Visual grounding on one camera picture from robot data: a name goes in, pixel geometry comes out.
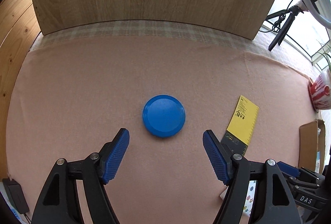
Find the pink bed blanket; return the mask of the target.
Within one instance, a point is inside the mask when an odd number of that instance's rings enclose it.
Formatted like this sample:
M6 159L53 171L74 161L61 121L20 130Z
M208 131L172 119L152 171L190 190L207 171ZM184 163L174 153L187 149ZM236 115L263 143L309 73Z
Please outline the pink bed blanket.
M246 158L297 165L301 125L316 118L307 77L244 50L152 36L83 37L30 51L8 112L8 171L34 209L59 158L85 159L125 128L107 186L120 223L212 223L224 185L203 147L259 109Z

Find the pine wood headboard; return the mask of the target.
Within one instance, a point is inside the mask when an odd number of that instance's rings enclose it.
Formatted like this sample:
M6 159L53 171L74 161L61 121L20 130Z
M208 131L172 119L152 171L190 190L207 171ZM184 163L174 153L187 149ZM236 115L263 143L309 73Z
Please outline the pine wood headboard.
M6 126L18 73L40 33L32 0L1 0L1 179L8 173Z

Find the black tripod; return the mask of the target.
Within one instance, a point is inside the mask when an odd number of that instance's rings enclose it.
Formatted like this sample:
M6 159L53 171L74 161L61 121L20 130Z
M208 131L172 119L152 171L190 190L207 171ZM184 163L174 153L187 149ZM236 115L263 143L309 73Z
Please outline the black tripod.
M266 21L273 18L278 18L276 22L273 23L271 31L276 33L274 40L270 43L268 50L271 52L276 45L280 45L287 35L289 28L293 24L296 16L302 13L303 10L297 6L291 6L286 10L281 10L270 15L267 15Z

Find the green spider plant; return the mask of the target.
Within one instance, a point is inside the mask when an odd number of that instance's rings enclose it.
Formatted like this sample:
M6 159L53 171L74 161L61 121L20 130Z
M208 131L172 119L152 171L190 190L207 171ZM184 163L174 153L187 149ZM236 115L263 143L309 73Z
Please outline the green spider plant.
M319 55L325 59L325 61L327 62L328 70L331 71L330 45L325 44L321 49L322 51L319 52Z

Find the yellow black ruler card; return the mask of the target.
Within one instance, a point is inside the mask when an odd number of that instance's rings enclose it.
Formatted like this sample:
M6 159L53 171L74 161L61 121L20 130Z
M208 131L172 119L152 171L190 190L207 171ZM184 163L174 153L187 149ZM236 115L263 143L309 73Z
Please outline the yellow black ruler card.
M241 95L221 140L232 154L245 155L255 129L259 107Z

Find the blue round tin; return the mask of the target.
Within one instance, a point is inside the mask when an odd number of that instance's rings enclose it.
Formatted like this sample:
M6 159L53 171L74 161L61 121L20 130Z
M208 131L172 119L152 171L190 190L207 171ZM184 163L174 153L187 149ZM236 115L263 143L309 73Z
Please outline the blue round tin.
M158 138L170 138L183 128L184 106L170 95L152 97L143 108L142 119L147 131Z

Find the patterned tissue pack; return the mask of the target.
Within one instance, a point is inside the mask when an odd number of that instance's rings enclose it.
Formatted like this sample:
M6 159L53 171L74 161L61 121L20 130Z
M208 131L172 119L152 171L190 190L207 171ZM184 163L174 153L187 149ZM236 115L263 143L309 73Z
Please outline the patterned tissue pack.
M256 192L256 180L250 180L246 193L245 203L243 206L243 214L247 217L250 217L251 215L255 192Z

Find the cardboard box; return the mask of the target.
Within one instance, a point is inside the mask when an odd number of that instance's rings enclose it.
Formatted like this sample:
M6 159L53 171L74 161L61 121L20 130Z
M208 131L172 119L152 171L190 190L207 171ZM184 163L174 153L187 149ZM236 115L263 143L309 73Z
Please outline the cardboard box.
M299 167L321 174L325 160L325 124L321 119L301 125Z

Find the black charger brick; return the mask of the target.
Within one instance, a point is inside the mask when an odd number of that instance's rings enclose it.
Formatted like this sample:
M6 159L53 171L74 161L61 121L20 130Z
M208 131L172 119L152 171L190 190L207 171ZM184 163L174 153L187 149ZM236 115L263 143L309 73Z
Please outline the black charger brick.
M26 214L30 212L21 185L16 180L9 178L3 179L2 182L11 205L20 214Z

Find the red white flower pot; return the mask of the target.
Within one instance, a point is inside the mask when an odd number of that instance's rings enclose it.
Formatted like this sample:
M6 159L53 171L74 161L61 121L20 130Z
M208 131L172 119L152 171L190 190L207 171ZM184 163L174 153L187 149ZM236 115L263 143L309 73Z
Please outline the red white flower pot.
M309 97L315 110L330 110L330 70L319 74L313 83L309 83Z

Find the white power strip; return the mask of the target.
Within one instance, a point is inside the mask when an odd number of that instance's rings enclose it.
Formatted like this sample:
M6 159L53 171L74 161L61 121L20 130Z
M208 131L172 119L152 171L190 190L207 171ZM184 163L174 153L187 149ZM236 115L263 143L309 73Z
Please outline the white power strip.
M23 224L27 224L25 217L22 214L19 214L19 212L10 204L9 201L6 200L7 206L11 210L12 214L16 217L16 219Z

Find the plaid bed sheet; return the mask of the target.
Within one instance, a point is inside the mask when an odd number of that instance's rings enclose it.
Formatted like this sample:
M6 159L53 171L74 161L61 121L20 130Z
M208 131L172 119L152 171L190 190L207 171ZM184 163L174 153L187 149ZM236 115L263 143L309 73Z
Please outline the plaid bed sheet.
M299 53L289 43L268 51L273 35L258 33L253 40L208 27L167 21L111 21L77 26L57 31L48 35L39 34L31 51L58 44L60 41L74 40L80 37L95 36L156 36L202 42L204 44L223 45L229 48L242 49L281 62L295 70L317 78L320 69L308 58Z

